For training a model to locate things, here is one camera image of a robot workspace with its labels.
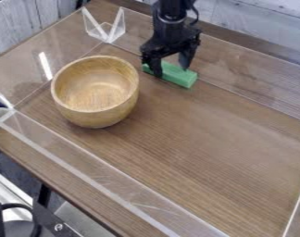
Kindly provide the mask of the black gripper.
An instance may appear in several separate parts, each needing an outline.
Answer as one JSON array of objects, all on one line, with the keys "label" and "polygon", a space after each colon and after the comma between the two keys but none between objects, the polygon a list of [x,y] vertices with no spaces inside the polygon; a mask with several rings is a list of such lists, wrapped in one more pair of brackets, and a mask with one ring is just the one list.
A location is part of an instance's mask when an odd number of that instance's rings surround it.
[{"label": "black gripper", "polygon": [[201,43],[201,30],[184,21],[153,20],[155,32],[141,46],[142,63],[148,65],[156,77],[163,77],[161,59],[179,54],[179,63],[184,70],[192,64]]}]

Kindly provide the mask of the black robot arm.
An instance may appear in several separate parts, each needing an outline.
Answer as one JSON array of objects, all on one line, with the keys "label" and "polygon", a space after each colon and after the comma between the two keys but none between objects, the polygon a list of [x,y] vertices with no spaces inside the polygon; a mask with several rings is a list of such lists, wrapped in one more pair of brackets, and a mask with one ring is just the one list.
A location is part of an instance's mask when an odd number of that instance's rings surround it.
[{"label": "black robot arm", "polygon": [[161,60],[179,54],[184,70],[191,67],[203,31],[196,27],[200,13],[196,0],[159,0],[153,4],[153,35],[141,46],[142,63],[163,77]]}]

